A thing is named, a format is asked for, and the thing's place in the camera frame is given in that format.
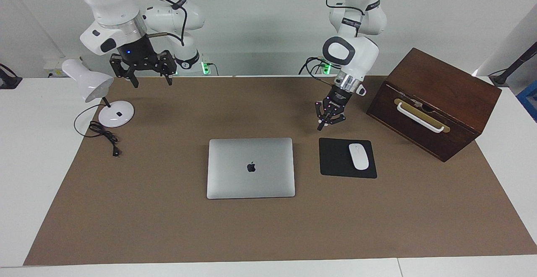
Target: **apple logo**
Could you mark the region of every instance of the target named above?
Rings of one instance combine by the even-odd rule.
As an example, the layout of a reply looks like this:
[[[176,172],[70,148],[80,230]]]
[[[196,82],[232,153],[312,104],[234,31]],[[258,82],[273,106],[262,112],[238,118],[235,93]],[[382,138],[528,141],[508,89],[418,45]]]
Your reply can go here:
[[[255,164],[251,162],[251,164],[248,164],[246,167],[248,169],[248,172],[255,172]]]

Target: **dark brown wooden chest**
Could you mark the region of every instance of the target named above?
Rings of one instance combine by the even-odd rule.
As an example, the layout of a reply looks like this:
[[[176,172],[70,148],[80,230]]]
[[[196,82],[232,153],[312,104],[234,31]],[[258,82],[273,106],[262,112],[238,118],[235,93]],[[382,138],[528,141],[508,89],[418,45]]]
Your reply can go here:
[[[368,115],[445,162],[481,135],[500,93],[412,49],[386,78]]]

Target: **computer mouse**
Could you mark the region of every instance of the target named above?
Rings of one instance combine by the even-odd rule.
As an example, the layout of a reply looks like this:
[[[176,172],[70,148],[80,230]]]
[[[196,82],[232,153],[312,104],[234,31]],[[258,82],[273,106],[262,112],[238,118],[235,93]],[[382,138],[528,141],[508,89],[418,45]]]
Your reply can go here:
[[[357,170],[365,170],[369,167],[368,154],[363,145],[351,144],[349,145],[349,151],[351,152],[352,163]]]

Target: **brown desk mat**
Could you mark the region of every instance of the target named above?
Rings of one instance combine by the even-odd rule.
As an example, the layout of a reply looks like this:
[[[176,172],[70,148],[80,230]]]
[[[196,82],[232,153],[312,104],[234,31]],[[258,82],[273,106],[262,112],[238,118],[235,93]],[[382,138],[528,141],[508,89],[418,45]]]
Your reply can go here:
[[[310,78],[116,80],[123,155],[84,139],[25,265],[537,254],[475,142],[442,163],[365,114],[383,79],[323,132]],[[209,139],[257,137],[293,138],[297,195],[207,200]],[[378,178],[321,175],[320,137],[371,141]]]

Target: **white table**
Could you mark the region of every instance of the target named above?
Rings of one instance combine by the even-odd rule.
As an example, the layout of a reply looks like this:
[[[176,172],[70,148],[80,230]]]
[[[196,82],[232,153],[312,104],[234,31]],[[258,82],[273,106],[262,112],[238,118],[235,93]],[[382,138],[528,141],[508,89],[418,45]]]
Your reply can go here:
[[[69,78],[27,78],[16,90],[0,90],[0,277],[537,276],[537,256],[20,267],[82,141],[73,118],[96,103],[84,103]],[[503,89],[477,143],[537,241],[537,124],[510,90]]]

